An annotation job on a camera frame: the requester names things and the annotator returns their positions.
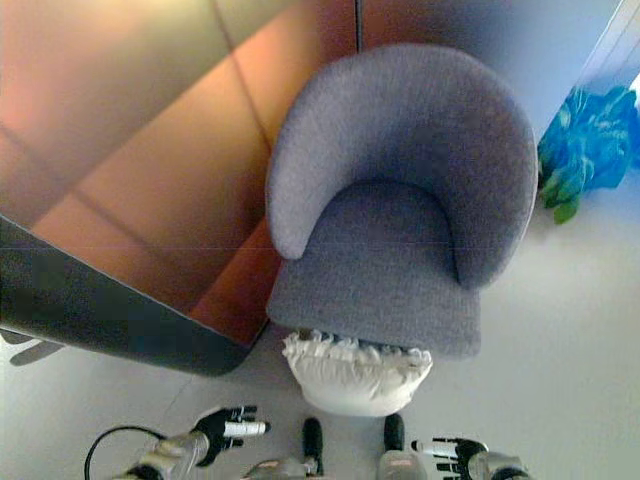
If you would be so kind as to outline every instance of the black cable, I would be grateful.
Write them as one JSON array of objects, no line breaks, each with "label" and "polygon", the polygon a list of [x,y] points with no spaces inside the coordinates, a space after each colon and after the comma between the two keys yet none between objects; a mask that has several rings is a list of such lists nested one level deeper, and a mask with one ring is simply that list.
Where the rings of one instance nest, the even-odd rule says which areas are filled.
[{"label": "black cable", "polygon": [[93,458],[93,452],[95,451],[98,444],[105,438],[111,435],[114,432],[119,432],[121,430],[133,430],[136,432],[143,432],[147,435],[151,435],[152,437],[157,438],[158,440],[165,440],[167,437],[162,435],[161,433],[155,432],[145,427],[138,427],[137,425],[121,425],[119,427],[114,427],[106,432],[102,433],[91,445],[91,448],[87,452],[87,458],[84,460],[84,480],[91,480],[91,474],[89,470],[91,469],[91,458]]}]

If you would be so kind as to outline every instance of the gray armchair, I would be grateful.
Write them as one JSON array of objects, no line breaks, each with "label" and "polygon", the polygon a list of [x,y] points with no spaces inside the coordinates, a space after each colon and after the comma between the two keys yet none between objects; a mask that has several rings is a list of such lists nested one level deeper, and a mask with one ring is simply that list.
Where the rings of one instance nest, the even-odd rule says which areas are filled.
[{"label": "gray armchair", "polygon": [[529,122],[496,75],[444,47],[340,60],[282,127],[267,217],[286,259],[278,324],[464,357],[479,289],[505,268],[534,204]]}]

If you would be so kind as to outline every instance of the white cushion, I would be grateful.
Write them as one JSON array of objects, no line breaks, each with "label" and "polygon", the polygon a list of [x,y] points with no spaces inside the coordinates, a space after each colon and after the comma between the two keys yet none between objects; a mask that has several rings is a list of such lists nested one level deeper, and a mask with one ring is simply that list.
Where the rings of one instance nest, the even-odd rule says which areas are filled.
[{"label": "white cushion", "polygon": [[431,370],[427,351],[360,346],[357,340],[310,340],[292,333],[283,355],[313,406],[337,415],[383,417],[402,409]]}]

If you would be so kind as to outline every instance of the black shoe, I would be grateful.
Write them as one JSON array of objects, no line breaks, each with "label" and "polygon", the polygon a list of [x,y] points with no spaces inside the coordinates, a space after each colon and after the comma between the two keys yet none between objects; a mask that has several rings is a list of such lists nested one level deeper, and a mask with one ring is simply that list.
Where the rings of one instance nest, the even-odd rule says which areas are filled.
[{"label": "black shoe", "polygon": [[324,475],[322,466],[322,427],[317,418],[307,418],[302,428],[304,457],[312,457],[318,464],[318,475]]},{"label": "black shoe", "polygon": [[394,413],[384,420],[384,451],[404,450],[404,421]]}]

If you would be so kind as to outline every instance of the gray floor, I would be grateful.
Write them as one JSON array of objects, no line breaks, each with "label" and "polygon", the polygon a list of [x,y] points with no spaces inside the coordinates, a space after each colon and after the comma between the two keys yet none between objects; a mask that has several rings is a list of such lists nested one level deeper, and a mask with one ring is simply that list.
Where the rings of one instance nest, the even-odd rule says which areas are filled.
[{"label": "gray floor", "polygon": [[[479,438],[520,455],[539,479],[635,478],[640,451],[640,174],[590,195],[556,227],[536,211],[511,266],[482,297],[483,346],[470,361],[436,364],[403,411],[408,440]],[[188,429],[215,405],[256,403],[268,437],[223,454],[192,478],[238,478],[269,457],[300,454],[300,427],[317,415],[327,473],[372,479],[382,420],[325,415],[306,405],[269,328],[233,373],[200,378],[64,348],[31,365],[0,352],[0,477],[80,479],[95,436],[136,423]],[[95,456],[94,478],[126,468],[149,442],[122,434]],[[432,474],[430,478],[439,478]]]}]

